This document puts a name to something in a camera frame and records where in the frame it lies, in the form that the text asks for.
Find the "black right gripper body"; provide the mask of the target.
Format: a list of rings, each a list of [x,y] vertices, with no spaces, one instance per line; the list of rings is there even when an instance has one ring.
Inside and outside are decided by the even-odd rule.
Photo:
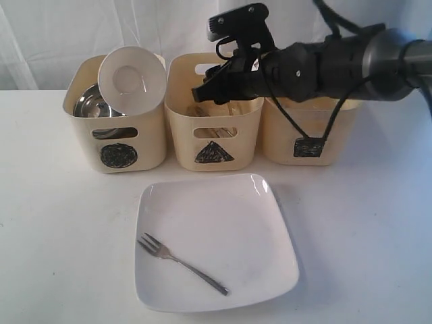
[[[289,98],[303,102],[319,93],[319,65],[323,43],[294,43],[261,56],[253,71],[237,55],[221,66],[213,76],[233,76],[236,95],[232,101],[249,101],[258,97]]]

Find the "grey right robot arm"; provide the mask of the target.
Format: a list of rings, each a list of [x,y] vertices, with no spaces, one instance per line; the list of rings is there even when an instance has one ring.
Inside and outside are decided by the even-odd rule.
[[[209,69],[192,96],[218,105],[270,96],[297,103],[318,97],[399,101],[415,89],[430,105],[431,41],[375,25],[363,35],[328,36],[322,43],[236,52]]]

